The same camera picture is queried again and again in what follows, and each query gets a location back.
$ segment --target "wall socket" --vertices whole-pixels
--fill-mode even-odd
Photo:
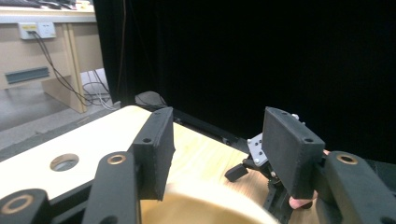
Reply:
[[[30,31],[36,31],[41,38],[56,37],[55,26],[53,22],[19,22],[21,39],[35,39],[35,36],[29,34]]]

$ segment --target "black backdrop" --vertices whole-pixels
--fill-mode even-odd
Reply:
[[[273,106],[329,150],[396,163],[394,1],[127,0],[124,35],[122,1],[94,4],[113,101],[156,91],[243,138]]]

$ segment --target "wooden desk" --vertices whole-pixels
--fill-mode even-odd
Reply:
[[[110,152],[127,150],[149,114],[142,108],[127,106],[0,162],[0,198],[20,189],[39,188],[52,199],[92,180],[99,160]],[[236,183],[224,177],[228,169],[246,157],[245,153],[178,124],[174,124],[174,134],[176,152],[168,183],[201,182],[236,191],[263,204],[268,193],[263,175],[249,172]],[[68,171],[52,171],[50,163],[63,154],[78,155],[78,164]],[[290,223],[318,223],[315,208],[294,212]]]
[[[50,68],[35,40],[21,40],[18,22],[55,23],[57,37],[44,39],[57,70],[79,94],[84,94],[81,72],[103,68],[102,52],[93,8],[87,10],[54,10],[23,7],[0,7],[0,90],[40,81],[43,90],[77,112],[86,106],[70,90],[64,88]],[[49,77],[8,84],[4,73],[46,66]]]

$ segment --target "gray floor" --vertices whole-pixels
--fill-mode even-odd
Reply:
[[[106,84],[103,69],[98,70],[98,74]],[[81,74],[81,77],[83,83],[90,82],[86,73]],[[104,92],[104,89],[102,87],[100,89],[97,84],[84,87],[90,93]],[[79,114],[44,93],[39,82],[0,91],[0,108],[0,151],[39,134],[48,133],[67,124],[86,119],[89,115],[107,110],[100,104],[90,105],[87,112]]]

